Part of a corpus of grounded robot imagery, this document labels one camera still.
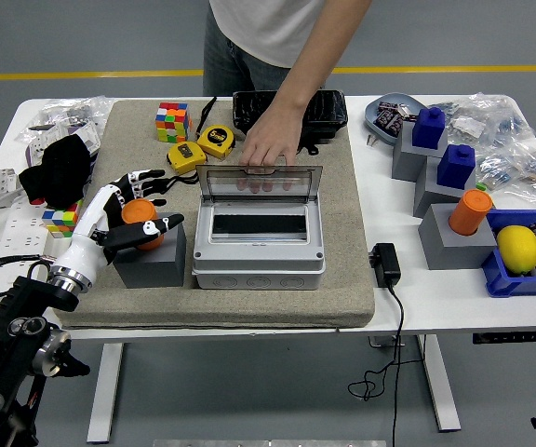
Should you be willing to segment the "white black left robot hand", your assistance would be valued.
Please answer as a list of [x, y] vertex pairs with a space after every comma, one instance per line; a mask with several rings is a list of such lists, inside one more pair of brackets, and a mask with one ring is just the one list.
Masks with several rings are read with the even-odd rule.
[[138, 198], [163, 194], [168, 184], [162, 169], [144, 169], [104, 185], [79, 219], [69, 248], [51, 266], [48, 282], [73, 284], [85, 291], [118, 251], [155, 241], [182, 223], [183, 216], [178, 213], [129, 224], [122, 219], [126, 205]]

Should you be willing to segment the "person's left hand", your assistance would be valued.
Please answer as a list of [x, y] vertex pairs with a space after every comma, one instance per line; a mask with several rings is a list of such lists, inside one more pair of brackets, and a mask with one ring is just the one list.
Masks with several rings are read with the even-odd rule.
[[296, 164], [302, 119], [306, 104], [275, 98], [248, 131], [239, 164], [244, 167], [274, 167], [279, 158]]

